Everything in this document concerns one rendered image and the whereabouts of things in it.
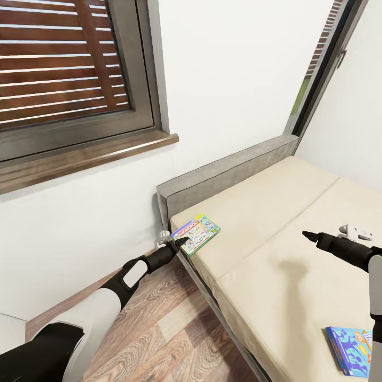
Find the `board game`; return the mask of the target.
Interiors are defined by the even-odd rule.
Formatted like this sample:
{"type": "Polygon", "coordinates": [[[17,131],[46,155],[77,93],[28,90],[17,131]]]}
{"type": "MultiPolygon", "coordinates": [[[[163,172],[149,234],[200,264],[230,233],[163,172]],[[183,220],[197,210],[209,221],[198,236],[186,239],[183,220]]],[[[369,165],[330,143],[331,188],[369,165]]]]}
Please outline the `board game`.
{"type": "Polygon", "coordinates": [[[369,378],[372,331],[331,326],[325,329],[344,375],[369,378]]]}
{"type": "Polygon", "coordinates": [[[180,248],[188,257],[192,257],[220,232],[221,228],[201,213],[172,233],[171,239],[175,242],[177,239],[189,237],[189,240],[180,248]]]}

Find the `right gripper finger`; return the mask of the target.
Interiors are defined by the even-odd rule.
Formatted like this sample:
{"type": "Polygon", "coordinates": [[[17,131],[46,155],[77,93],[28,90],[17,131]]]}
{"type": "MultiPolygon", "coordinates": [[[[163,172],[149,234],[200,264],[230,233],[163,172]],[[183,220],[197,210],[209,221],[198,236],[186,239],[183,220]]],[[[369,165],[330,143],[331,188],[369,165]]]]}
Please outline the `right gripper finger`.
{"type": "Polygon", "coordinates": [[[303,231],[302,234],[308,238],[310,241],[312,242],[317,242],[320,235],[321,235],[321,232],[319,232],[318,234],[317,233],[313,233],[313,232],[308,232],[308,231],[303,231]]]}

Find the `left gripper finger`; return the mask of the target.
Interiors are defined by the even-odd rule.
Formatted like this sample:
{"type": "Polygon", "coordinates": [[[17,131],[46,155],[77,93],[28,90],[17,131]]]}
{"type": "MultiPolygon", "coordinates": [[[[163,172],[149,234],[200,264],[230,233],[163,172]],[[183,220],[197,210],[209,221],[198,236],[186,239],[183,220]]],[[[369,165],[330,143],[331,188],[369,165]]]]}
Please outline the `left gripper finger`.
{"type": "Polygon", "coordinates": [[[177,239],[175,241],[175,244],[176,246],[178,247],[178,249],[180,249],[180,246],[182,246],[185,242],[187,242],[189,240],[189,237],[184,237],[184,238],[180,238],[180,239],[177,239]]]}

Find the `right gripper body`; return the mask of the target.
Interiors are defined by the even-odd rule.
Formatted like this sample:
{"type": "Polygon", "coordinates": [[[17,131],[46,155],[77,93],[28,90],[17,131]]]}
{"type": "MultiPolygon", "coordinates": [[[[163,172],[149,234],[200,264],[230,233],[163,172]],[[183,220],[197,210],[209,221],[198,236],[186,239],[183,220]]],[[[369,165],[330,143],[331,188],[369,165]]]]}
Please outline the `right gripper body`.
{"type": "Polygon", "coordinates": [[[332,253],[334,256],[351,264],[349,260],[349,253],[357,245],[361,244],[346,238],[336,237],[322,232],[316,247],[332,253]]]}

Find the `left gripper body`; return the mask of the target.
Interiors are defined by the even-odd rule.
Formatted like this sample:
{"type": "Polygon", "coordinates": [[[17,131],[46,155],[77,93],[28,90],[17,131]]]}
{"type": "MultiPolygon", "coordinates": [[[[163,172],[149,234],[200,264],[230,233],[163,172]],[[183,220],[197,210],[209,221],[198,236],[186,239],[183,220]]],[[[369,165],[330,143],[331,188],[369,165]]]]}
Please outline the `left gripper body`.
{"type": "Polygon", "coordinates": [[[160,260],[160,267],[171,262],[171,260],[178,254],[179,249],[176,244],[171,240],[166,243],[165,247],[153,252],[160,260]]]}

